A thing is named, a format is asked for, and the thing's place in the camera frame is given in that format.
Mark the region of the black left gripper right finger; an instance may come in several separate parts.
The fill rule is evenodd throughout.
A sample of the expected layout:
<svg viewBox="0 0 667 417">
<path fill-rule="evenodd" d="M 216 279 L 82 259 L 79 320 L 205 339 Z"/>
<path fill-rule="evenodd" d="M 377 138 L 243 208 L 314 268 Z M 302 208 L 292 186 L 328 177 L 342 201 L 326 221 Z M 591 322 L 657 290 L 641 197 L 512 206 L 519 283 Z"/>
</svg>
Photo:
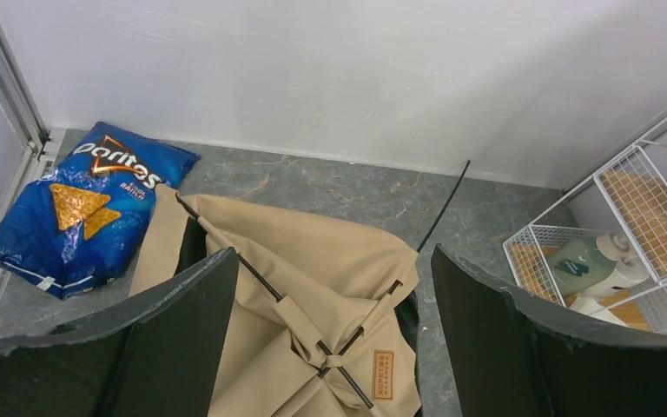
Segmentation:
<svg viewBox="0 0 667 417">
<path fill-rule="evenodd" d="M 465 416 L 667 416 L 667 335 L 574 312 L 436 247 L 439 315 Z"/>
</svg>

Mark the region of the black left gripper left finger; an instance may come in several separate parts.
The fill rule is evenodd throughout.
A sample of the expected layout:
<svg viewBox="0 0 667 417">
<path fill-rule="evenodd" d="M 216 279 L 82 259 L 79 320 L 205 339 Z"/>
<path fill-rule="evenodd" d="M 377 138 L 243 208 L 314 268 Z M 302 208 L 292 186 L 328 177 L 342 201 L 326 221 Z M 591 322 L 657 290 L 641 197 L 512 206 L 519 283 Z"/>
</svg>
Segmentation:
<svg viewBox="0 0 667 417">
<path fill-rule="evenodd" d="M 225 248 L 38 334 L 0 339 L 0 416 L 204 416 L 234 302 Z"/>
</svg>

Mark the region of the beige fabric pet tent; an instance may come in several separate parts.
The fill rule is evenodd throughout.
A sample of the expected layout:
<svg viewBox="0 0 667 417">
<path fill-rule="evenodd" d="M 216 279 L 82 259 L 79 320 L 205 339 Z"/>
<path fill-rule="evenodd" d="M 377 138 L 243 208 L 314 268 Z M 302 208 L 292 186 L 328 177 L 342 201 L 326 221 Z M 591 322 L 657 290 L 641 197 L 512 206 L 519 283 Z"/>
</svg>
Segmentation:
<svg viewBox="0 0 667 417">
<path fill-rule="evenodd" d="M 301 240 L 315 214 L 217 195 L 156 191 L 130 293 L 169 280 L 221 249 L 241 253 L 273 286 L 274 297 L 240 265 L 234 304 L 210 401 L 211 416 L 372 416 L 338 369 L 323 379 L 321 336 L 374 403 L 378 416 L 414 416 L 421 409 L 416 351 L 377 282 L 369 297 L 348 297 Z M 338 352 L 358 326 L 364 334 Z"/>
</svg>

